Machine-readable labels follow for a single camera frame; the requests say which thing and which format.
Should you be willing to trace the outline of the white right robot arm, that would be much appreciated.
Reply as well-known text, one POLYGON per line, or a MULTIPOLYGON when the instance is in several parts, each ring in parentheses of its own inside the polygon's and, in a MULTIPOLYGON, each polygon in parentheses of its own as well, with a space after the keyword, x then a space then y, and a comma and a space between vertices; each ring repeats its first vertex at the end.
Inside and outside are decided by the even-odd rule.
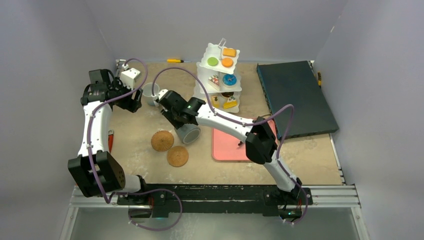
POLYGON ((247 158, 264 166, 284 202, 292 204, 300 198, 301 182, 281 160, 276 136, 267 119, 239 117, 213 107, 210 100, 196 97, 185 100, 173 90, 161 90, 153 99, 162 106, 161 114, 176 129, 188 124, 206 126, 244 143, 247 158))

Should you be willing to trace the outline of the pink serving tray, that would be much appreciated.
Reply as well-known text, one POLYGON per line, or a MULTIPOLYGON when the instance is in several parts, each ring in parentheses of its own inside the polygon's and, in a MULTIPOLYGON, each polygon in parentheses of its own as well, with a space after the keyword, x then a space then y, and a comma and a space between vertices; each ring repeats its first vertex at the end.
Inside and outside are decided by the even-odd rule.
POLYGON ((277 140, 272 125, 265 121, 256 125, 253 119, 246 124, 228 120, 212 128, 212 156, 218 161, 251 161, 260 165, 269 163, 277 150, 277 140))

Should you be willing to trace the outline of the round waffle coaster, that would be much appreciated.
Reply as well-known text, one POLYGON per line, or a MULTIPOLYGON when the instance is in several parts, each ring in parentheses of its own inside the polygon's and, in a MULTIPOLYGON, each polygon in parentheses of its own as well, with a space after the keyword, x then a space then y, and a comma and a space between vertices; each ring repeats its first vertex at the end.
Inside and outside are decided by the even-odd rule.
POLYGON ((167 162, 173 167, 182 167, 189 160, 189 152, 184 146, 174 146, 167 152, 167 162))
POLYGON ((174 136, 166 130, 157 131, 151 138, 151 146, 157 152, 168 151, 174 145, 174 136))

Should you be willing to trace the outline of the orange round cookie bottom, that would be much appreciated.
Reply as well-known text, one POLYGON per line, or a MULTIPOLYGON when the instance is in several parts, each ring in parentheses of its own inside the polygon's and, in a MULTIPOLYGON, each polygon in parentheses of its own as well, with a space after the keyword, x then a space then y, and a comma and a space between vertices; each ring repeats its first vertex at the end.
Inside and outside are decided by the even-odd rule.
POLYGON ((221 65, 225 68, 231 68, 234 65, 234 61, 230 57, 225 57, 221 60, 221 65))

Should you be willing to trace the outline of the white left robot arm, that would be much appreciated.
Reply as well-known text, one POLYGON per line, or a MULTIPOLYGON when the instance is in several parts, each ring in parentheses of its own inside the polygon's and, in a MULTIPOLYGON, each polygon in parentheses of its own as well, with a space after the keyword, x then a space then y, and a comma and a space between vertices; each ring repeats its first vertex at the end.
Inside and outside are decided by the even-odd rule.
POLYGON ((135 68, 123 70, 114 76, 108 69, 89 72, 90 83, 80 99, 84 112, 84 132, 77 157, 70 159, 67 168, 85 197, 104 193, 129 193, 138 205, 146 203, 149 191, 143 179, 125 174, 123 168, 110 154, 109 123, 113 107, 131 113, 141 108, 143 91, 135 88, 141 72, 135 68))

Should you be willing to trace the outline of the white small cup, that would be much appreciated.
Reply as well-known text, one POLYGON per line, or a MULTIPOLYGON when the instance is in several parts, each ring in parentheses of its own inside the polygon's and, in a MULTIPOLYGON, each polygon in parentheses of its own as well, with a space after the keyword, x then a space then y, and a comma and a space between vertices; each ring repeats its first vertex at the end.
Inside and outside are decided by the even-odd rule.
POLYGON ((158 107, 159 104, 156 102, 158 99, 158 94, 160 92, 160 87, 156 83, 146 83, 142 87, 143 90, 143 98, 145 99, 145 102, 152 107, 158 107))

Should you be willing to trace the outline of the yellow triangular sprinkle cake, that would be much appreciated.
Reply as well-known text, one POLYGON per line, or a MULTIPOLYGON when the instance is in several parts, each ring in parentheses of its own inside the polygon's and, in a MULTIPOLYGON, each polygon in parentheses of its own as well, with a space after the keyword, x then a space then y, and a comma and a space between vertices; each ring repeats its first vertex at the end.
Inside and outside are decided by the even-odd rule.
POLYGON ((226 102, 222 105, 223 109, 230 109, 233 107, 236 107, 238 105, 237 99, 232 95, 229 96, 226 100, 226 102))

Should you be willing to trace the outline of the orange rectangular biscuit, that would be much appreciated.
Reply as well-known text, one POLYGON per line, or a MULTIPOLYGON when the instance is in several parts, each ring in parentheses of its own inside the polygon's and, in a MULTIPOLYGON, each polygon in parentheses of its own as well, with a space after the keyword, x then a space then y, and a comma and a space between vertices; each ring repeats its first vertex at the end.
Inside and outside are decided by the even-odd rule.
POLYGON ((233 49, 233 48, 227 48, 225 47, 222 50, 222 55, 225 57, 231 57, 231 58, 235 58, 237 56, 237 50, 233 49))

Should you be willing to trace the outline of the grey mug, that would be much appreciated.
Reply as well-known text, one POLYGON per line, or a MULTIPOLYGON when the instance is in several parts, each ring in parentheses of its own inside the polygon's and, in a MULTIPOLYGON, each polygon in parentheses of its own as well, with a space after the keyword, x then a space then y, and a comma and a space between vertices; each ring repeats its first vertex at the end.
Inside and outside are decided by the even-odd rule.
POLYGON ((184 124, 176 128, 175 132, 183 144, 189 145, 199 138, 201 129, 195 124, 184 124))

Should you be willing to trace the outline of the green round macaron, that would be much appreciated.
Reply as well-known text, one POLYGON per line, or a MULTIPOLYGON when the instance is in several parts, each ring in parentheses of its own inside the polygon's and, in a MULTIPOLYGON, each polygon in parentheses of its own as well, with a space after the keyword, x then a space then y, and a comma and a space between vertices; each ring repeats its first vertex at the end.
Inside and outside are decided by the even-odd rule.
POLYGON ((219 60, 213 56, 209 57, 206 62, 209 66, 212 67, 217 66, 219 64, 219 60))

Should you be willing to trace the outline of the chocolate sprinkle donut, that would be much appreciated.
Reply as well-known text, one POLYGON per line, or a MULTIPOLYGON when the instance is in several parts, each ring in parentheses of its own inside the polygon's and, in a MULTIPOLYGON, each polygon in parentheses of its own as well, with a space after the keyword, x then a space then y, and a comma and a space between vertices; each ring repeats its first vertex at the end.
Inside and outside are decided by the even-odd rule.
POLYGON ((234 92, 222 92, 221 95, 223 98, 230 98, 234 95, 234 92))

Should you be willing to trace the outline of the white three-tier cake stand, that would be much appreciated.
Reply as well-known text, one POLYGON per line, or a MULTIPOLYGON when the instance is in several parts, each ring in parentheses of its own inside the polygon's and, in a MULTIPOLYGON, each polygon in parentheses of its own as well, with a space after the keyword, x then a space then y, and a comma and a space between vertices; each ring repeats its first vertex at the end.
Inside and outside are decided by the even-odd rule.
POLYGON ((216 108, 221 111, 227 112, 227 113, 238 113, 240 111, 240 96, 242 92, 242 77, 237 71, 237 63, 238 58, 240 56, 240 50, 237 50, 237 56, 236 57, 227 57, 222 55, 222 50, 224 48, 231 48, 226 46, 226 39, 222 38, 221 41, 217 44, 214 43, 208 43, 205 52, 203 54, 202 59, 196 63, 196 70, 197 70, 197 78, 199 79, 199 82, 195 82, 195 87, 193 90, 193 96, 199 99, 203 99, 205 101, 210 101, 211 105, 211 97, 212 96, 218 96, 220 107, 216 108), (215 57, 219 60, 219 64, 216 66, 209 66, 207 64, 207 59, 209 57, 215 57), (223 58, 232 58, 233 60, 233 66, 230 68, 224 67, 221 64, 221 61, 223 58), (223 84, 222 77, 225 74, 231 74, 235 75, 237 77, 237 83, 233 87, 228 87, 223 84), (218 75, 219 76, 219 82, 220 82, 220 90, 217 91, 213 87, 211 87, 208 84, 208 78, 212 75, 218 75), (223 104, 227 101, 227 98, 224 98, 221 93, 224 92, 234 92, 234 97, 237 99, 237 106, 223 109, 223 104))

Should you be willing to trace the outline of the white triangular fruit cake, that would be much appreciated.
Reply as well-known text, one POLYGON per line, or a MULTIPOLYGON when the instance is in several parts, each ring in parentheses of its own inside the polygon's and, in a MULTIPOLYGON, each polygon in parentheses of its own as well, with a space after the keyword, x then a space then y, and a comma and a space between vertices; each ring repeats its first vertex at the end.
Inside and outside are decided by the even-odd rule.
POLYGON ((219 76, 214 74, 208 77, 208 84, 214 88, 216 91, 221 90, 220 79, 219 76))

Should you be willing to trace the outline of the blue frosted donut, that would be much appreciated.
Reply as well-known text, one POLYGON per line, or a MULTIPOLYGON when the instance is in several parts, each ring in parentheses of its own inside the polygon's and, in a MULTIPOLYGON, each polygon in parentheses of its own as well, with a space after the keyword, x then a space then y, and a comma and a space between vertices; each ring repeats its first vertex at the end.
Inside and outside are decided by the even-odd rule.
POLYGON ((233 87, 238 82, 237 77, 234 74, 224 74, 222 77, 222 83, 225 86, 233 87))

